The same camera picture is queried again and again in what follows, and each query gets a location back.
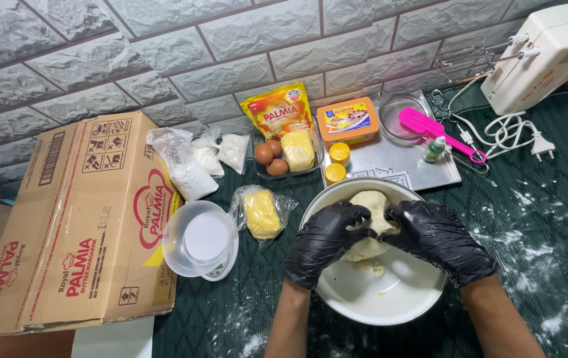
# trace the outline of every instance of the electrical plug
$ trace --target electrical plug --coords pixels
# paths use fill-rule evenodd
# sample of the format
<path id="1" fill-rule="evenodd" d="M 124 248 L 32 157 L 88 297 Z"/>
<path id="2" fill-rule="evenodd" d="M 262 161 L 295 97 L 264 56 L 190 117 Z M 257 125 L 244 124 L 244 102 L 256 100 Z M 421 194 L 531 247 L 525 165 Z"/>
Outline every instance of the electrical plug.
<path id="1" fill-rule="evenodd" d="M 532 148 L 532 155 L 535 155 L 538 158 L 539 162 L 542 162 L 540 155 L 543 153 L 549 153 L 551 159 L 554 159 L 554 150 L 556 150 L 556 146 L 554 143 L 548 142 L 545 138 L 542 137 L 540 132 L 536 132 L 533 134 L 534 136 L 534 147 Z"/>

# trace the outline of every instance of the orange plastic tub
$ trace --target orange plastic tub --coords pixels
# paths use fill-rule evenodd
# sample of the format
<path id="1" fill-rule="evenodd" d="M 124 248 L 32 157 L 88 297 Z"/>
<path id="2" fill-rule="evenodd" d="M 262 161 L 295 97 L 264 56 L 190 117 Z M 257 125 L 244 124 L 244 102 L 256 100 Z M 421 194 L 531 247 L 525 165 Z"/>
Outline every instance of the orange plastic tub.
<path id="1" fill-rule="evenodd" d="M 317 110 L 317 122 L 327 147 L 371 141 L 379 131 L 379 117 L 368 97 L 321 107 Z"/>

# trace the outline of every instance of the brown egg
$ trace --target brown egg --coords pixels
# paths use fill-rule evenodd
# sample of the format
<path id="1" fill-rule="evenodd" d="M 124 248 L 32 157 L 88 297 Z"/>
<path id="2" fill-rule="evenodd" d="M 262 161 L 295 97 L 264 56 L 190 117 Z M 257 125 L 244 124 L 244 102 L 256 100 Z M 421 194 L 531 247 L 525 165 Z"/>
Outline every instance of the brown egg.
<path id="1" fill-rule="evenodd" d="M 266 145 L 268 145 L 273 152 L 273 158 L 277 158 L 282 155 L 282 146 L 280 145 L 280 142 L 276 140 L 268 140 L 266 141 Z"/>
<path id="2" fill-rule="evenodd" d="M 254 153 L 254 157 L 256 159 L 256 162 L 262 165 L 267 165 L 273 160 L 273 152 L 267 144 L 258 144 L 256 145 L 256 152 Z"/>
<path id="3" fill-rule="evenodd" d="M 288 163 L 281 159 L 273 159 L 271 164 L 266 167 L 266 172 L 273 176 L 286 174 L 288 172 Z"/>

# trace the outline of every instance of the gloved hand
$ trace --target gloved hand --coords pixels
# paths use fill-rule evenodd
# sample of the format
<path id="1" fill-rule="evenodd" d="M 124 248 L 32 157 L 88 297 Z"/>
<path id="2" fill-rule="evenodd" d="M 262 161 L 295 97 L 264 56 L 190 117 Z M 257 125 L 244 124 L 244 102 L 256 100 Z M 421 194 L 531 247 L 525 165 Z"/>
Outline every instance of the gloved hand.
<path id="1" fill-rule="evenodd" d="M 400 232 L 384 233 L 379 241 L 440 268 L 456 287 L 498 271 L 496 260 L 472 239 L 446 205 L 433 200 L 404 200 L 399 205 L 389 205 L 384 218 L 399 223 Z"/>
<path id="2" fill-rule="evenodd" d="M 370 218 L 370 210 L 345 200 L 320 209 L 297 234 L 295 245 L 281 266 L 282 273 L 296 285 L 314 290 L 325 268 L 358 241 L 377 237 L 372 229 L 346 230 L 346 226 L 365 218 Z"/>

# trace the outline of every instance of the mesh strainer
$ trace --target mesh strainer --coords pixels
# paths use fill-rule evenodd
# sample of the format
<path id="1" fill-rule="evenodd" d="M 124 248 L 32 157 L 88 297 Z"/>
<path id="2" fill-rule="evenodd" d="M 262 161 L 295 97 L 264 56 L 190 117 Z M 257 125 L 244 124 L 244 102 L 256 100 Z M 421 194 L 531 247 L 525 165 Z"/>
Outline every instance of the mesh strainer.
<path id="1" fill-rule="evenodd" d="M 424 115 L 430 115 L 427 103 L 410 93 L 394 93 L 384 99 L 379 105 L 379 122 L 386 133 L 402 139 L 417 140 L 425 136 L 426 132 L 419 133 L 404 126 L 399 121 L 399 113 L 405 108 L 415 109 Z"/>

